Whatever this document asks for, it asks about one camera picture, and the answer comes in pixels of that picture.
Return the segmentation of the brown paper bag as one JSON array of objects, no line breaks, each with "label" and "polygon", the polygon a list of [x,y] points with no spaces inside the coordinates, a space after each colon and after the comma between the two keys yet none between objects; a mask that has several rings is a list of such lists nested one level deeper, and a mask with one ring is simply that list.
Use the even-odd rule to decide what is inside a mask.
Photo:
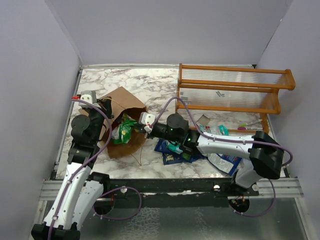
[{"label": "brown paper bag", "polygon": [[[112,131],[126,119],[133,119],[138,122],[140,114],[148,111],[145,104],[124,87],[119,87],[98,99],[103,98],[112,98],[111,106],[112,113],[114,115],[114,121],[110,120]],[[112,132],[109,130],[108,123],[104,121],[104,126],[100,133],[103,144],[106,143],[109,134],[112,134]],[[138,132],[138,130],[133,127],[131,138],[128,143],[114,144],[110,139],[105,152],[108,154],[110,159],[128,157],[137,152],[143,146],[145,141],[145,134]]]}]

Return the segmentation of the teal snack packet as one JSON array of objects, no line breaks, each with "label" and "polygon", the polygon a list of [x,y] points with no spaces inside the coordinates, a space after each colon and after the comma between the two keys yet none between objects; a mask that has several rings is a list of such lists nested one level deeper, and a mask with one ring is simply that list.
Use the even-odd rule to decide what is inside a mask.
[{"label": "teal snack packet", "polygon": [[177,142],[171,142],[169,140],[165,141],[167,148],[176,153],[176,154],[181,154],[183,152],[183,150],[180,149],[180,144]]},{"label": "teal snack packet", "polygon": [[228,136],[229,135],[229,131],[228,129],[224,126],[224,125],[219,125],[219,126],[209,126],[209,125],[198,125],[200,131],[202,131],[203,133],[209,133],[209,134],[213,134],[213,135],[221,135],[221,136]]}]

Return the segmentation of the Kettle sea salt vinegar chips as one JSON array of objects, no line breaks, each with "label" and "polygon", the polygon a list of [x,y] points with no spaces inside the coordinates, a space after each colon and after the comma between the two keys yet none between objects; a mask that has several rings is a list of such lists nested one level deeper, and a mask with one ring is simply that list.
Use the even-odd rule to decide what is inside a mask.
[{"label": "Kettle sea salt vinegar chips", "polygon": [[187,154],[182,152],[177,154],[170,151],[166,145],[167,140],[159,139],[154,151],[162,154],[162,160],[164,165],[172,165],[178,163],[193,163],[197,160],[207,160],[208,158],[202,154]]}]

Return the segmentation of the green snack bag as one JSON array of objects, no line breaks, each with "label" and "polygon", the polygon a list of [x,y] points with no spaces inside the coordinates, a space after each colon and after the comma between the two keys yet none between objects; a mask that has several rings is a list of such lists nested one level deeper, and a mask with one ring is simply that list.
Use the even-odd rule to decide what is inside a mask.
[{"label": "green snack bag", "polygon": [[113,144],[127,144],[132,136],[133,127],[138,122],[128,118],[119,124],[111,133],[111,141]]}]

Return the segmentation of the blue white snack bag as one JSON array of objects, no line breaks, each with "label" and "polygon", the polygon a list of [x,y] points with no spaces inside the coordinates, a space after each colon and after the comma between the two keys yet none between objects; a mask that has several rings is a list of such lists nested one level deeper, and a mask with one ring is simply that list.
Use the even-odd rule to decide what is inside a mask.
[{"label": "blue white snack bag", "polygon": [[221,155],[213,153],[208,155],[210,164],[229,176],[232,176],[236,172],[238,165],[242,160],[241,157],[225,154]]}]

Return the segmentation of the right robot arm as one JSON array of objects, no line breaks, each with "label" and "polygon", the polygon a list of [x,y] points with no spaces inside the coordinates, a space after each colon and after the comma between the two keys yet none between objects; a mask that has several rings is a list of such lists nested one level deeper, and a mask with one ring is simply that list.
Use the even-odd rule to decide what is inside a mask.
[{"label": "right robot arm", "polygon": [[236,196],[262,178],[277,180],[281,176],[284,150],[264,131],[238,137],[215,135],[190,129],[189,122],[178,113],[169,115],[166,123],[159,123],[155,115],[143,112],[138,122],[148,138],[176,143],[183,153],[222,154],[248,160],[250,163],[238,170],[229,184]]}]

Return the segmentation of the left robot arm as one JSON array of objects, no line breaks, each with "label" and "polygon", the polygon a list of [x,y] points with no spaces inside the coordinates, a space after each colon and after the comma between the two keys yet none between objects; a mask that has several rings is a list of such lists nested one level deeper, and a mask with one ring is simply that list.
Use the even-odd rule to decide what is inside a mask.
[{"label": "left robot arm", "polygon": [[111,124],[106,112],[87,97],[74,97],[87,114],[71,121],[73,140],[68,152],[68,164],[61,187],[51,209],[41,224],[35,224],[31,236],[35,240],[78,240],[83,222],[98,197],[111,190],[101,176],[91,176],[98,155],[104,123]]}]

